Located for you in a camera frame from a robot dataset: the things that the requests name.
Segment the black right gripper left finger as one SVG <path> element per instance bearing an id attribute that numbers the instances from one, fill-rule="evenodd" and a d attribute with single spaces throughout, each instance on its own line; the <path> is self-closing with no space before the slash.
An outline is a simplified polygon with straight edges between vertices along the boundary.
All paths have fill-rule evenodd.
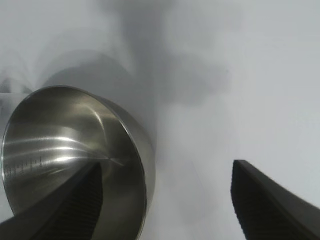
<path id="1" fill-rule="evenodd" d="M 86 164 L 33 206 L 0 224 L 2 240 L 89 240 L 103 204 L 100 163 Z"/>

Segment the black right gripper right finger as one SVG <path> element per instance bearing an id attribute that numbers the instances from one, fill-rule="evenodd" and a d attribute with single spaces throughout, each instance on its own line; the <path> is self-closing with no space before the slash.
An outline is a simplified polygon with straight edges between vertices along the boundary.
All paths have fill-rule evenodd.
<path id="1" fill-rule="evenodd" d="M 247 240 L 318 240 L 320 210 L 246 160 L 234 160 L 231 200 Z"/>

